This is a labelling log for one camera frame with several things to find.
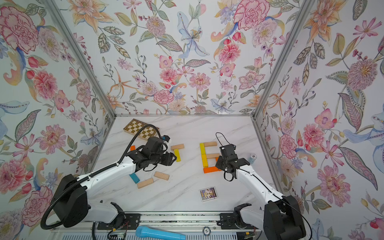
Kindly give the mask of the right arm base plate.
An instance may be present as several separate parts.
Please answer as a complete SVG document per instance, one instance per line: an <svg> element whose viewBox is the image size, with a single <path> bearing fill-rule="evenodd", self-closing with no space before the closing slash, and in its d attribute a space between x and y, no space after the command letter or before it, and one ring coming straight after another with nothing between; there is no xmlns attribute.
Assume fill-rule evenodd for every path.
<svg viewBox="0 0 384 240"><path fill-rule="evenodd" d="M233 213L220 213L217 226L222 230L250 230L255 229L254 226L248 224L238 224Z"/></svg>

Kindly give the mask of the yellow block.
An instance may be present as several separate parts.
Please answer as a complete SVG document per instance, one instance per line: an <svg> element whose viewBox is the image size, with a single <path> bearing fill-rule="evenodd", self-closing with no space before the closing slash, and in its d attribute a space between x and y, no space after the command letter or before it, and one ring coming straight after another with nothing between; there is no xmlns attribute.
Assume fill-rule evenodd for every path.
<svg viewBox="0 0 384 240"><path fill-rule="evenodd" d="M203 168L208 168L209 167L208 159L207 159L207 155L206 154L202 154L202 163L203 163Z"/></svg>
<svg viewBox="0 0 384 240"><path fill-rule="evenodd" d="M176 161L180 162L181 161L181 156L180 156L179 149L174 149L174 154L177 157Z"/></svg>
<svg viewBox="0 0 384 240"><path fill-rule="evenodd" d="M204 143L200 143L200 151L201 151L201 155L205 155L206 154L206 149L205 149Z"/></svg>

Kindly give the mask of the orange block front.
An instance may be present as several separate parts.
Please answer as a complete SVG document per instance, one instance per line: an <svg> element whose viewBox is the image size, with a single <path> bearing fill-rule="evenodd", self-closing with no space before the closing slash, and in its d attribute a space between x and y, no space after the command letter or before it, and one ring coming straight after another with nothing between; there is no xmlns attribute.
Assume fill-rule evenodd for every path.
<svg viewBox="0 0 384 240"><path fill-rule="evenodd" d="M208 173L213 173L213 172L219 172L221 170L218 169L217 167L208 167L208 168L203 168L203 171L205 174L208 174Z"/></svg>

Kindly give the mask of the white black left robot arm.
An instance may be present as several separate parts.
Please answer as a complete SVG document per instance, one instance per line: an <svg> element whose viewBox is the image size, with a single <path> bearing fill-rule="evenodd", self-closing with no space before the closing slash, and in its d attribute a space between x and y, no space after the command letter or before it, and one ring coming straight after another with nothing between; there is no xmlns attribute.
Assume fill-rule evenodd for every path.
<svg viewBox="0 0 384 240"><path fill-rule="evenodd" d="M115 228L124 225L127 218L123 209L114 202L97 201L94 195L126 176L146 171L150 165L171 166L177 157L168 151L170 141L167 135L151 137L144 146L124 154L120 163L79 177L64 177L52 199L59 224L66 228L81 222L101 222Z"/></svg>

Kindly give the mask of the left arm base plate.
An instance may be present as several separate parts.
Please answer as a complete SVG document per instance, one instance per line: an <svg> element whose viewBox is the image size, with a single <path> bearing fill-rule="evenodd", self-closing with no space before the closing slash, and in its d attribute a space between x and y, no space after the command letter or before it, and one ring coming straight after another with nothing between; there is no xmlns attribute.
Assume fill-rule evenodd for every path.
<svg viewBox="0 0 384 240"><path fill-rule="evenodd" d="M141 214L125 214L118 215L116 220L113 220L111 223L98 223L97 230L112 230L122 227L123 230L136 230L140 224Z"/></svg>

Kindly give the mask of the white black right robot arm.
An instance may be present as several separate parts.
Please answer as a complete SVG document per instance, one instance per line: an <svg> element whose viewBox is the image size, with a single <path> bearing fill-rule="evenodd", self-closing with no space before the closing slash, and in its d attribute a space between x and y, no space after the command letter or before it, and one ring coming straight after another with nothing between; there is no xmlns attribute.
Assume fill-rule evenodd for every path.
<svg viewBox="0 0 384 240"><path fill-rule="evenodd" d="M245 229L253 226L262 230L268 240L299 240L307 236L305 218L298 201L284 196L263 180L244 158L238 158L233 144L220 147L221 156L216 167L230 174L230 181L238 180L261 204L254 207L245 203L234 208L232 216L222 220L222 225Z"/></svg>

